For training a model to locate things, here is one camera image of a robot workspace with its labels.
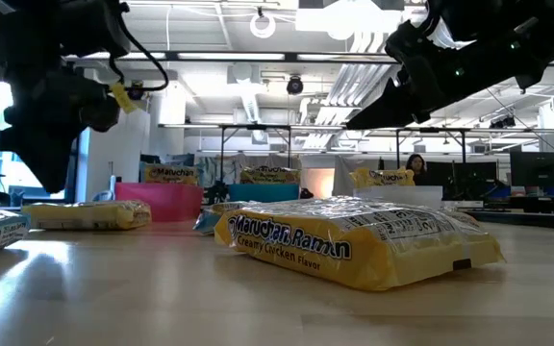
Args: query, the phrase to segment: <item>pink bin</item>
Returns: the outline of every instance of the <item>pink bin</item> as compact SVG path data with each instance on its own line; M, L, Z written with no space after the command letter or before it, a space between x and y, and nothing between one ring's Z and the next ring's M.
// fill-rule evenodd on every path
M155 222L172 222L198 217L204 189L183 184L116 183L114 195L117 201L147 203Z

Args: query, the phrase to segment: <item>computer monitor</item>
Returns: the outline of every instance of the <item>computer monitor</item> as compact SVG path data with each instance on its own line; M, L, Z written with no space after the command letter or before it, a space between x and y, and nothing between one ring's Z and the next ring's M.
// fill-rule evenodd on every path
M513 186L554 187L554 153L510 153Z
M497 163L427 162L427 185L443 186L444 200L480 201L495 186Z
M453 180L487 182L497 179L496 162L427 162L427 185L446 186Z
M144 163L162 163L160 157L157 155L140 154L140 162Z

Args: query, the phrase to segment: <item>table surface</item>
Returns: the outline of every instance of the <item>table surface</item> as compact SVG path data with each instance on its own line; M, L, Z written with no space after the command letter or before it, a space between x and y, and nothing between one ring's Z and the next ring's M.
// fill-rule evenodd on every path
M486 227L508 263L376 293L190 224L31 233L0 251L0 345L554 345L554 230Z

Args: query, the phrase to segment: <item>teal bin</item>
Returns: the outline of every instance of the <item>teal bin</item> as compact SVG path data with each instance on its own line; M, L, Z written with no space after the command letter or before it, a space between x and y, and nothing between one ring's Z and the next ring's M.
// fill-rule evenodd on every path
M295 184L232 184L228 187L231 202L282 202L298 199L300 187Z

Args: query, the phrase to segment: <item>woman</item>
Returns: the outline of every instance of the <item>woman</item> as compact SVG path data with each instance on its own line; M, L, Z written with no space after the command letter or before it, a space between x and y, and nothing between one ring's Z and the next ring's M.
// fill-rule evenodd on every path
M405 169L414 171L414 183L416 185L426 185L427 170L424 165L424 159L419 154L412 154L405 165Z

